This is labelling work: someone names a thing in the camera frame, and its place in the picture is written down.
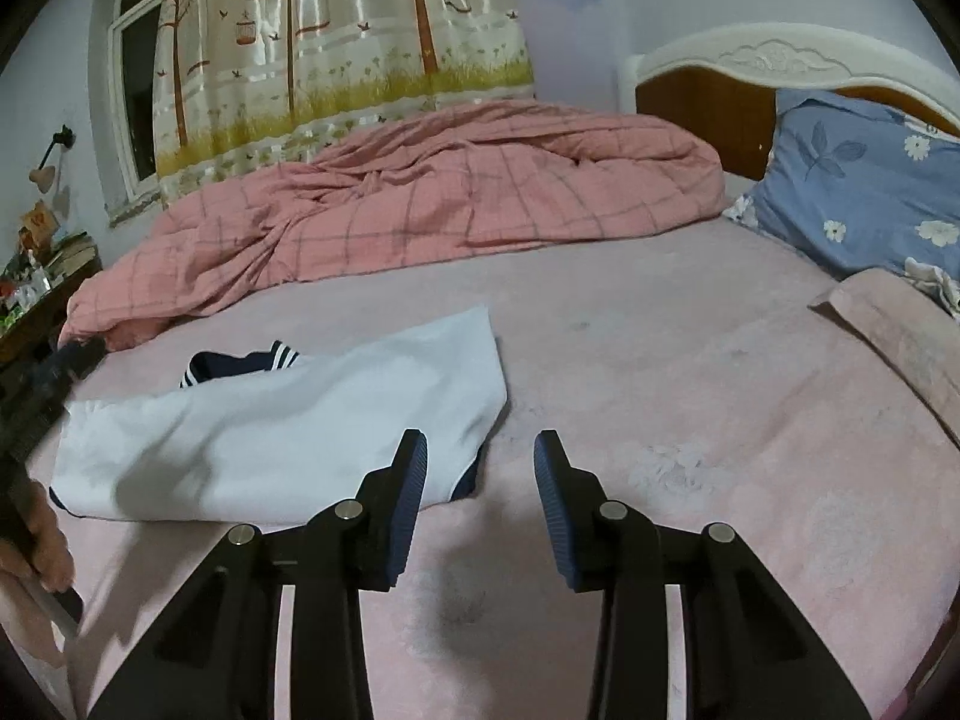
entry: white cloth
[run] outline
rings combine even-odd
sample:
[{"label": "white cloth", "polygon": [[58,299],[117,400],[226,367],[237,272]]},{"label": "white cloth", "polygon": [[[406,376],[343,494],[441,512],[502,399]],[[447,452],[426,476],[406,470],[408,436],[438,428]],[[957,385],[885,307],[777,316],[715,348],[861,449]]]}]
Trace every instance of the white cloth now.
[{"label": "white cloth", "polygon": [[52,488],[81,517],[299,524],[416,428],[426,507],[450,499],[506,398],[478,307],[286,370],[73,403]]},{"label": "white cloth", "polygon": [[939,302],[953,317],[953,321],[960,324],[960,284],[950,278],[947,271],[907,257],[904,274],[907,281]]}]

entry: metal bolt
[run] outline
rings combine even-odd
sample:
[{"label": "metal bolt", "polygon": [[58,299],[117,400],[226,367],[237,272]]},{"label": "metal bolt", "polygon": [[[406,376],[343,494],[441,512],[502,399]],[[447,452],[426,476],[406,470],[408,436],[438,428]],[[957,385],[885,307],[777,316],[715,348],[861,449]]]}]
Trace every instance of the metal bolt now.
[{"label": "metal bolt", "polygon": [[333,514],[336,514],[340,519],[357,519],[360,514],[363,514],[363,504],[350,498],[338,503],[333,509]]},{"label": "metal bolt", "polygon": [[714,541],[721,544],[728,544],[736,538],[736,531],[726,522],[714,522],[707,528],[707,533]]},{"label": "metal bolt", "polygon": [[603,519],[623,519],[627,517],[627,507],[619,501],[605,501],[600,504],[600,517],[603,517]]},{"label": "metal bolt", "polygon": [[234,525],[227,532],[227,541],[239,547],[250,543],[254,536],[253,525]]}]

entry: finger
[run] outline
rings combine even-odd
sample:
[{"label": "finger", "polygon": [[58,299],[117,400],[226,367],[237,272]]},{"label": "finger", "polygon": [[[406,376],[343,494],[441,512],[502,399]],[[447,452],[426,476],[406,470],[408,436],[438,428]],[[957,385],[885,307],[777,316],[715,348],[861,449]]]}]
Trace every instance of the finger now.
[{"label": "finger", "polygon": [[27,528],[35,536],[48,528],[56,528],[56,514],[47,503],[47,491],[40,482],[30,483],[30,514],[27,516]]},{"label": "finger", "polygon": [[27,526],[37,537],[32,563],[40,572],[40,581],[46,589],[62,592],[73,584],[74,563],[67,547],[66,536],[56,523],[56,514],[47,503],[46,490],[32,482],[32,507]]},{"label": "finger", "polygon": [[73,584],[73,557],[67,549],[66,536],[58,529],[41,531],[34,552],[34,567],[46,589],[62,592]]},{"label": "finger", "polygon": [[20,551],[3,538],[0,538],[0,569],[20,579],[26,579],[34,573]]}]

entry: white bed headboard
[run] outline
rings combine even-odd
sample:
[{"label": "white bed headboard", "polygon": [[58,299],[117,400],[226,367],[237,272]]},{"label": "white bed headboard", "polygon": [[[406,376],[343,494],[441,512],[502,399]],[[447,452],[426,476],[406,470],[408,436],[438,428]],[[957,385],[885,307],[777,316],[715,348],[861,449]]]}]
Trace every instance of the white bed headboard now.
[{"label": "white bed headboard", "polygon": [[910,95],[960,128],[960,80],[900,47],[808,23],[738,23],[680,38],[620,70],[620,109],[635,113],[637,85],[704,67],[767,87],[882,87]]}]

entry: window frame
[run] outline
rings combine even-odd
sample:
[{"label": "window frame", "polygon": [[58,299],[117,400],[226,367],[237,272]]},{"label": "window frame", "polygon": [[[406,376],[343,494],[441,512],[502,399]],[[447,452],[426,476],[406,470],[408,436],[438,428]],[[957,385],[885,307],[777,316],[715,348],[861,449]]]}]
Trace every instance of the window frame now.
[{"label": "window frame", "polygon": [[110,101],[110,118],[113,126],[113,141],[116,144],[127,190],[128,203],[140,206],[146,200],[160,197],[160,180],[154,172],[146,178],[140,178],[133,160],[133,141],[131,141],[130,122],[127,118],[127,99],[123,86],[123,30],[148,11],[154,9],[162,0],[141,0],[126,12],[120,12],[120,2],[113,0],[113,21],[107,29],[107,91]]}]

